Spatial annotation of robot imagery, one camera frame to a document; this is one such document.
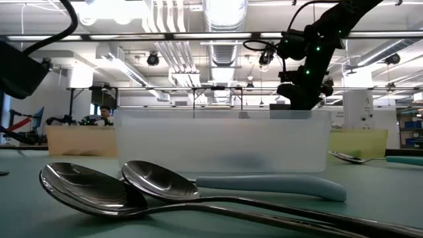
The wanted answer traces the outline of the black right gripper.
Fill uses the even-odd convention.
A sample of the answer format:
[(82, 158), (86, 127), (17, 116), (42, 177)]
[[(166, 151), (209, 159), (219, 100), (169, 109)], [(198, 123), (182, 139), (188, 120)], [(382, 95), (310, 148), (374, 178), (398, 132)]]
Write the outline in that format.
[[(328, 65), (332, 59), (335, 49), (342, 49), (342, 39), (339, 35), (323, 35), (319, 32), (306, 32), (307, 41), (306, 56), (303, 58), (304, 64), (296, 70), (288, 71), (286, 65), (282, 63), (282, 71), (279, 72), (280, 82), (290, 82), (292, 84), (281, 84), (277, 88), (277, 93), (286, 97), (290, 101), (291, 110), (311, 110), (322, 101), (321, 82), (327, 74)], [(314, 84), (304, 85), (303, 91), (297, 86), (307, 84), (306, 80), (314, 78)]]

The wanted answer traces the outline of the light blue handled spoon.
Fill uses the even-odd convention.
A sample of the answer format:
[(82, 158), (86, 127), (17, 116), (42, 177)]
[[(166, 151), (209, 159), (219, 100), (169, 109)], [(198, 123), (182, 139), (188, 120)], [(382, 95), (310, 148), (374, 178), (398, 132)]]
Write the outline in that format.
[(345, 202), (348, 197), (341, 184), (309, 175), (198, 177), (192, 181), (204, 188), (300, 194), (335, 202)]

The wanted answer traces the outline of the teal handled spoon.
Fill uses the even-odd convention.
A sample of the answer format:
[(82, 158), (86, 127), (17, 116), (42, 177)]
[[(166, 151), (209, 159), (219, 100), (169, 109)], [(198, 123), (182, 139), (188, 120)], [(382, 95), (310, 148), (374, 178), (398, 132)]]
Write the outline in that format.
[(352, 155), (347, 155), (336, 151), (329, 151), (328, 153), (337, 159), (357, 165), (364, 164), (370, 161), (386, 161), (389, 163), (402, 163), (407, 165), (423, 166), (423, 157), (387, 156), (384, 158), (361, 159), (359, 157), (354, 157)]

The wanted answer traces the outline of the all-metal spoon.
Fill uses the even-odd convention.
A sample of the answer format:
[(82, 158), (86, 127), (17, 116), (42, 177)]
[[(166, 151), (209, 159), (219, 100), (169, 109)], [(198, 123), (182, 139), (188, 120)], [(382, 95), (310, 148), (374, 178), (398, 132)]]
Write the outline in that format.
[(191, 180), (162, 166), (147, 161), (128, 161), (122, 166), (123, 178), (142, 192), (170, 203), (183, 202), (231, 202), (274, 210), (303, 218), (310, 218), (353, 231), (369, 238), (423, 238), (423, 229), (383, 223), (317, 210), (296, 208), (271, 202), (263, 202), (236, 196), (202, 196)]
[(171, 204), (150, 208), (144, 196), (132, 186), (74, 163), (48, 163), (39, 172), (42, 188), (62, 204), (92, 216), (111, 219), (141, 219), (151, 214), (193, 211), (261, 223), (329, 238), (369, 238), (323, 223), (272, 217), (201, 203)]

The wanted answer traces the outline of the blue background monitor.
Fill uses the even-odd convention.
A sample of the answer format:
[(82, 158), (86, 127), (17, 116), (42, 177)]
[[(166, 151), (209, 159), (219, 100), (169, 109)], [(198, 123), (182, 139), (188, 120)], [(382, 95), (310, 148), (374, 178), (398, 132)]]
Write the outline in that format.
[(44, 107), (42, 107), (37, 113), (32, 115), (31, 129), (37, 130), (42, 122), (42, 117), (44, 113)]

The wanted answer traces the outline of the white pillar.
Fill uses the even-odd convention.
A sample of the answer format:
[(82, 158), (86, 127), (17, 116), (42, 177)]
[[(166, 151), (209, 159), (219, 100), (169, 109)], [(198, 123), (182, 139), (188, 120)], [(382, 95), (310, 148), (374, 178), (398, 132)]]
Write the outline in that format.
[(375, 127), (371, 91), (346, 91), (343, 95), (345, 128), (370, 130)]

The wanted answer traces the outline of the yellow plastic bin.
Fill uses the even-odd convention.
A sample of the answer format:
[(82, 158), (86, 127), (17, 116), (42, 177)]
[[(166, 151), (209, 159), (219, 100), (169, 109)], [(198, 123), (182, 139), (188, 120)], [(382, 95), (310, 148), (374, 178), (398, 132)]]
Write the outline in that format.
[(328, 150), (362, 159), (384, 157), (388, 135), (387, 130), (381, 129), (333, 129)]

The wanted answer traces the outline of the clear frosted plastic bin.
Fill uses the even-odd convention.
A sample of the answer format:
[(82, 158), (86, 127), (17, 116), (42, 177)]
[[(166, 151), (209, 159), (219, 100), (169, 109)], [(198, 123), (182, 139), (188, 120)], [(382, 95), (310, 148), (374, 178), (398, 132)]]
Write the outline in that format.
[(292, 110), (123, 110), (120, 164), (193, 173), (313, 173), (326, 167), (331, 114)]

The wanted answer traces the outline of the black background panel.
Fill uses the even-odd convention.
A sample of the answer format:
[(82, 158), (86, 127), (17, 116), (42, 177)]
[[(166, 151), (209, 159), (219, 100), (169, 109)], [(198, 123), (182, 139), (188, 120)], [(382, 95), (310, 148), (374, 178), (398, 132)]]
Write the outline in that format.
[(115, 91), (93, 90), (91, 92), (91, 103), (98, 106), (108, 106), (111, 109), (116, 108)]

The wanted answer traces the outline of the tan plastic bin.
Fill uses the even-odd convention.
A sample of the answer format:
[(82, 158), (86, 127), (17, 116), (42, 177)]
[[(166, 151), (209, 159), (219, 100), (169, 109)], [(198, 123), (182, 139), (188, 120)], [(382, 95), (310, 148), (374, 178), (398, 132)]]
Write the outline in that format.
[(109, 126), (47, 126), (50, 156), (116, 157), (116, 132)]

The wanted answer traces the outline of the person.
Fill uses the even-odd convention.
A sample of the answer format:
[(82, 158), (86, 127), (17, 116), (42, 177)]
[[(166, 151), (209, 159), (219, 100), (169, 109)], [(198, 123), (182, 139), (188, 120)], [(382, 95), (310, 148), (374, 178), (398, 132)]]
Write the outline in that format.
[(113, 126), (114, 118), (111, 115), (111, 109), (109, 106), (100, 107), (100, 120), (97, 122), (99, 126)]

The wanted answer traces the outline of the overhead beam with lights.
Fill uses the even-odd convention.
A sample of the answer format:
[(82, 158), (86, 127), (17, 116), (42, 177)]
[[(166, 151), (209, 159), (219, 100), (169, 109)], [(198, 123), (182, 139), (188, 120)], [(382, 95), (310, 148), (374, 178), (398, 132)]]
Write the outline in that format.
[[(122, 33), (122, 34), (74, 34), (62, 42), (144, 42), (172, 40), (279, 40), (281, 32), (166, 32), (166, 33)], [(423, 30), (352, 31), (346, 39), (423, 39)]]

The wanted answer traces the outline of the shelf with blue bins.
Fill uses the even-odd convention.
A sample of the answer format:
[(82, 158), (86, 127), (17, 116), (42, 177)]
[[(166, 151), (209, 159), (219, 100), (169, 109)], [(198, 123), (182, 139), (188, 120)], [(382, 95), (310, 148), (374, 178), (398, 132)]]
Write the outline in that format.
[(423, 149), (423, 107), (397, 110), (401, 149)]

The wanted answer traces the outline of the green table mat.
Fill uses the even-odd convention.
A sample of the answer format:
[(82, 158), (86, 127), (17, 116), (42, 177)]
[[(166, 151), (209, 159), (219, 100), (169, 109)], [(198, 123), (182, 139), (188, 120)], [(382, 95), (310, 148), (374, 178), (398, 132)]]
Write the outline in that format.
[[(41, 187), (38, 173), (52, 161), (45, 151), (0, 151), (0, 238), (308, 238), (202, 212), (160, 213), (135, 221), (88, 216), (60, 204)], [(423, 167), (331, 160), (320, 177), (342, 184), (347, 201), (260, 192), (241, 196), (423, 228)]]

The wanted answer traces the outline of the white ceiling pipes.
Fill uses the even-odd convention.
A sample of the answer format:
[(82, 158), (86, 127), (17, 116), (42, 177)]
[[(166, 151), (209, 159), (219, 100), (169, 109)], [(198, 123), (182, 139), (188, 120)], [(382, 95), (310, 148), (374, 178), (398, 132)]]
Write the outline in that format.
[[(147, 33), (186, 32), (184, 0), (144, 0), (147, 11), (142, 26)], [(199, 87), (197, 69), (189, 42), (165, 40), (154, 43), (169, 66), (169, 81), (177, 87)]]

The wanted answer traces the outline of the black horizontal frame bar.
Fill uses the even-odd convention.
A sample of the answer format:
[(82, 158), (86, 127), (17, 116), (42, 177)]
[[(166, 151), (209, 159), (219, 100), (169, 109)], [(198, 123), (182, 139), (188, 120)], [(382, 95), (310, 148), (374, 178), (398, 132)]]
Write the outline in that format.
[[(334, 91), (386, 91), (387, 93), (397, 92), (397, 91), (423, 91), (422, 87), (333, 87)], [(243, 101), (245, 91), (276, 91), (277, 87), (225, 87), (225, 86), (211, 86), (211, 87), (87, 87), (87, 88), (67, 88), (68, 91), (71, 91), (70, 102), (69, 102), (69, 115), (73, 113), (73, 101), (77, 96), (75, 91), (93, 91), (93, 90), (112, 90), (115, 91), (116, 95), (116, 108), (119, 107), (118, 97), (121, 91), (147, 91), (152, 95), (158, 92), (188, 92), (194, 95), (193, 99), (193, 109), (196, 108), (196, 91), (199, 91), (202, 94), (204, 91), (231, 91), (234, 94), (237, 94), (239, 91), (239, 98)]]

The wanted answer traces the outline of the silver ventilation duct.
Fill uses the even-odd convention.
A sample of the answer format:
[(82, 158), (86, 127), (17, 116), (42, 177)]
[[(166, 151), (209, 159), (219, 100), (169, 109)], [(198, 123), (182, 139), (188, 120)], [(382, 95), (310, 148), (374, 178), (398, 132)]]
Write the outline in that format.
[[(245, 27), (249, 0), (202, 0), (207, 32), (242, 32)], [(239, 46), (233, 40), (208, 47), (211, 79), (215, 86), (228, 87), (235, 76)]]

